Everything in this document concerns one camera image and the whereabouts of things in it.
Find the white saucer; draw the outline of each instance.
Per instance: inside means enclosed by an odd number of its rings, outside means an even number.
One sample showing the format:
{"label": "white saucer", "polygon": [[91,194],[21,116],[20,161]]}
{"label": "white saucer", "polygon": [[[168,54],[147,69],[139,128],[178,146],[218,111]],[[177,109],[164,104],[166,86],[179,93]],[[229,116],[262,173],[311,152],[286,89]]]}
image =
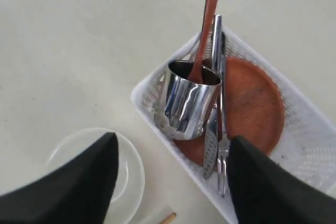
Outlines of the white saucer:
{"label": "white saucer", "polygon": [[104,223],[127,224],[140,205],[145,186],[145,173],[138,151],[126,137],[110,129],[83,129],[66,137],[56,146],[47,159],[47,170],[51,172],[67,163],[106,132],[115,132],[118,138],[119,172]]}

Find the perforated basket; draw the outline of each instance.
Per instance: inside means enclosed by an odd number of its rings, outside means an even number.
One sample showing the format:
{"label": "perforated basket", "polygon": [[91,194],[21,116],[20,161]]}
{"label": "perforated basket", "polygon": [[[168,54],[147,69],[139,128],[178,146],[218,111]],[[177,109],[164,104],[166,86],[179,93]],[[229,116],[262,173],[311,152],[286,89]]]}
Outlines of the perforated basket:
{"label": "perforated basket", "polygon": [[[255,52],[229,29],[226,54],[245,59],[260,67],[277,84],[285,104],[285,125],[281,138],[270,155],[277,164],[300,180],[328,193],[336,182],[336,128],[300,91],[277,71],[267,60]],[[167,59],[159,68],[142,80],[132,91],[131,100],[159,139],[182,164],[200,189],[229,223],[238,223],[230,197],[221,198],[217,193],[217,175],[209,180],[202,177],[202,168],[189,161],[166,138],[153,121],[156,101],[161,92],[164,70],[169,61],[195,57],[199,34]],[[208,44],[206,57],[210,53]]]}

